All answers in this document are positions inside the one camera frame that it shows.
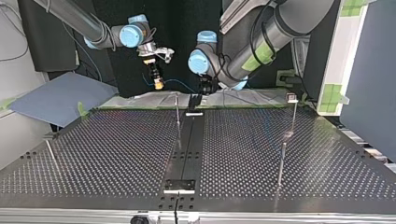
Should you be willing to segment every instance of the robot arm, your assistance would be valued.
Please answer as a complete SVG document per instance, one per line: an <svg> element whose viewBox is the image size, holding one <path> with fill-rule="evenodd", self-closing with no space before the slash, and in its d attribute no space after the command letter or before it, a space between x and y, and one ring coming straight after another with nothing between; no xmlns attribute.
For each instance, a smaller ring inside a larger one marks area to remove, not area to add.
<svg viewBox="0 0 396 224"><path fill-rule="evenodd" d="M139 56L147 65L150 77L155 82L155 88L163 88L159 59L170 63L174 51L168 48L157 48L153 41L155 31L150 29L145 15L128 19L126 25L109 28L103 21L80 8L73 0L35 0L48 12L67 23L84 36L85 43L91 49L106 49L116 47L136 48Z"/></svg>
<svg viewBox="0 0 396 224"><path fill-rule="evenodd" d="M244 3L249 4L255 0L251 2L235 0L234 2L243 6ZM270 0L261 1L261 4L262 2L268 5L274 3ZM274 52L282 49L294 37L308 35L325 17L333 0L277 2L275 15L266 23L264 31L254 36L252 43L256 55L253 54L251 46L246 45L233 60L221 58L216 53L216 48L210 46L216 43L216 33L202 31L198 34L198 44L189 58L190 70L199 76L211 76L212 80L218 82L222 88L241 90L247 82L248 75L260 65L270 63L273 60ZM230 10L240 10L240 8L233 5L229 7ZM247 14L246 11L240 11L239 14L241 13ZM235 21L224 21L221 31L225 34L231 29L230 23L235 24Z"/></svg>

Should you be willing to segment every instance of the perforated metal plate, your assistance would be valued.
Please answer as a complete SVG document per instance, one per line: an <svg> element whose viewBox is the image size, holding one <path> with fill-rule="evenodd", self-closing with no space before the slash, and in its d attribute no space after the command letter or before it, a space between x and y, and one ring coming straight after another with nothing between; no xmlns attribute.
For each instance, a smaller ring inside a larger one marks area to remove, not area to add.
<svg viewBox="0 0 396 224"><path fill-rule="evenodd" d="M299 109L292 126L292 112L205 112L200 210L299 211L304 205L305 211L345 212L353 202L349 211L359 211L361 203L381 213L385 204L396 206L390 171L324 118ZM287 149L279 188L282 143Z"/></svg>
<svg viewBox="0 0 396 224"><path fill-rule="evenodd" d="M149 202L176 140L175 111L98 111L52 143L56 161L44 147L3 171L0 193Z"/></svg>
<svg viewBox="0 0 396 224"><path fill-rule="evenodd" d="M52 144L56 162L44 145L2 170L0 207L173 210L176 174L197 183L183 211L396 214L392 171L324 118L291 121L292 108L205 110L180 144L175 111L98 111Z"/></svg>

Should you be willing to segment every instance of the wire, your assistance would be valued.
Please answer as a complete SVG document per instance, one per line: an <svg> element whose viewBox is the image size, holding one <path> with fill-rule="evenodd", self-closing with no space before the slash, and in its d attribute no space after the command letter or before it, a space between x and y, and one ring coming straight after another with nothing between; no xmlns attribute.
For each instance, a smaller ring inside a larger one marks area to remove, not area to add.
<svg viewBox="0 0 396 224"><path fill-rule="evenodd" d="M256 25L257 25L257 22L259 21L260 16L261 16L262 13L270 6L270 4L271 4L273 1L274 1L274 0L270 0L270 1L267 2L267 4L265 4L265 6L264 6L264 7L262 8L262 10L259 12L259 14L257 15L256 19L254 20L254 22L253 22L253 24L252 24L252 26L251 26L251 28L250 28L250 39L249 39L250 49L251 49L251 52L252 52L254 58L256 59L256 61L257 61L260 65L265 65L265 63L262 63L262 61L259 59L259 57L258 57L257 54L256 54L256 50L254 49L254 46L253 46L254 30L256 29ZM270 47L270 49L271 49L271 46L272 46L272 44L270 43L271 41L268 41L269 39L268 39L268 38L265 38L265 37L264 37L264 39L265 39L265 42L267 42L268 47Z"/></svg>
<svg viewBox="0 0 396 224"><path fill-rule="evenodd" d="M110 43L111 43L111 49L113 51L116 51L117 49L117 44L116 44L116 37L114 36L113 32L111 32L110 27L103 21L99 20L95 15L91 14L101 25L102 28L102 36L99 40L97 41L91 41L94 45L99 44L102 42L105 42L107 37L109 37Z"/></svg>
<svg viewBox="0 0 396 224"><path fill-rule="evenodd" d="M46 12L50 12L50 5L52 4L52 0L47 0Z"/></svg>
<svg viewBox="0 0 396 224"><path fill-rule="evenodd" d="M0 5L0 11L3 14L3 16L6 17L8 22L14 27L14 29L16 31L18 31L18 33L20 33L22 36L26 36L25 33L22 30L20 30L20 28L18 28L18 26L14 23L14 21L7 15L7 13L1 7L6 7L8 9L10 9L11 12L14 13L14 15L18 18L18 20L20 20L20 23L22 24L22 19L21 19L20 15L18 14L18 12L13 7L11 7L9 5L6 5L6 4Z"/></svg>
<svg viewBox="0 0 396 224"><path fill-rule="evenodd" d="M90 59L91 63L93 64L93 66L95 66L95 69L97 71L97 74L99 75L99 81L103 81L102 79L102 73L100 72L98 66L96 65L96 63L93 61L93 59L91 58L90 54L87 52L87 50L85 50L82 45L73 37L73 35L67 30L66 25L64 24L64 22L62 21L62 25L64 26L64 29L66 30L66 32L69 34L69 36L76 42L76 44L82 49L82 51L84 51L84 53L87 55L88 59Z"/></svg>
<svg viewBox="0 0 396 224"><path fill-rule="evenodd" d="M302 76L301 73L300 73L300 65L299 65L298 60L297 60L297 48L296 48L295 39L293 39L292 41L293 41L293 54L294 54L294 60L295 60L295 63L296 63L296 68L297 68L297 77L300 78L301 83L303 84L304 91L305 91L306 95L308 96L308 98L314 99L314 98L312 98L312 96L309 94L308 89L306 88L306 86L305 86L305 84L304 84L303 76ZM314 102L312 102L312 105L314 106L314 108L315 108L316 110L318 110L318 107L314 104Z"/></svg>
<svg viewBox="0 0 396 224"><path fill-rule="evenodd" d="M231 95L231 94L228 94L228 93L224 93L224 91L222 91L222 92L215 92L215 94L216 94L216 93L228 95L228 96L231 96L231 97L233 97L233 98L235 98L235 99L238 99L238 100L240 100L240 101L243 101L243 102L245 102L245 103L248 103L248 104L251 104L251 105L259 106L259 105L255 104L255 103L252 103L252 102L250 102L250 101L244 100L244 99L242 99L242 98L240 98L240 97L237 97L237 96L234 96L234 95Z"/></svg>
<svg viewBox="0 0 396 224"><path fill-rule="evenodd" d="M167 79L165 80L165 84L168 82L177 82L179 84L181 84L182 86L184 86L186 89L188 89L189 91L191 91L192 93L196 93L192 88L190 88L188 85L186 85L184 82L177 80L177 79Z"/></svg>
<svg viewBox="0 0 396 224"><path fill-rule="evenodd" d="M175 224L178 224L178 217L177 217L177 206L178 206L178 197L180 193L177 194L177 199L176 199L176 204L175 204L175 210L174 210L174 215L175 215Z"/></svg>
<svg viewBox="0 0 396 224"><path fill-rule="evenodd" d="M6 3L1 3L1 4L0 4L0 11L1 11L1 13L6 17L6 19L10 22L10 24L15 28L15 30L16 30L18 33L20 33L22 36L26 37L26 35L23 33L23 31L21 31L21 30L18 28L18 26L17 26L17 25L14 23L14 21L7 15L7 13L2 9L2 7L6 7L6 8L8 8L8 9L10 9L10 10L15 14L15 16L20 20L20 22L21 22L21 17L20 17L20 15L18 14L18 12L17 12L13 7L11 7L10 5L8 5L8 4L6 4ZM27 54L28 51L29 51L29 45L28 45L28 43L27 43L27 41L26 41L26 49L24 50L24 52L23 52L22 54L20 54L20 55L18 55L18 56L15 56L15 57L12 57L12 58L0 59L0 63L9 62L9 61L13 61L13 60L19 59L19 58L25 56L25 55Z"/></svg>
<svg viewBox="0 0 396 224"><path fill-rule="evenodd" d="M145 75L142 73L142 78L145 81L146 85L148 85L149 87L154 86L154 83L148 83L148 81L145 78ZM163 83L166 84L168 82L177 82L178 84L181 84L182 86L184 86L186 89L188 89L189 91L191 91L192 93L196 94L196 91L194 91L191 87L189 87L186 83L177 80L177 79L167 79L165 80Z"/></svg>

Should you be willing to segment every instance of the blue-gray panel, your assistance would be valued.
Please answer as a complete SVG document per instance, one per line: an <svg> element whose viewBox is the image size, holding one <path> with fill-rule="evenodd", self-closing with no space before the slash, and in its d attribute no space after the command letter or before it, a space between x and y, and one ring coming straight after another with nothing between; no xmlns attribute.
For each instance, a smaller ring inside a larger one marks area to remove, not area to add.
<svg viewBox="0 0 396 224"><path fill-rule="evenodd" d="M396 161L396 1L370 4L341 121Z"/></svg>
<svg viewBox="0 0 396 224"><path fill-rule="evenodd" d="M70 72L27 93L9 108L25 116L65 127L80 116L78 102L88 111L116 93L117 88Z"/></svg>

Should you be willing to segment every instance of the white wall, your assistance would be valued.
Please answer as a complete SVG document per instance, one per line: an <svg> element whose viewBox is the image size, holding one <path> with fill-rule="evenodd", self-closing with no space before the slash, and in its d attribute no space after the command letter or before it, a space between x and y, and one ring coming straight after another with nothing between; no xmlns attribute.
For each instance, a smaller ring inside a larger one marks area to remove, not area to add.
<svg viewBox="0 0 396 224"><path fill-rule="evenodd" d="M0 1L18 9L17 0ZM9 10L6 13L21 29L18 19ZM0 60L22 54L26 45L25 37L0 13ZM29 52L17 60L0 62L0 104L43 85L45 75L35 72ZM49 131L50 126L45 122L0 110L0 169L40 144L43 134Z"/></svg>

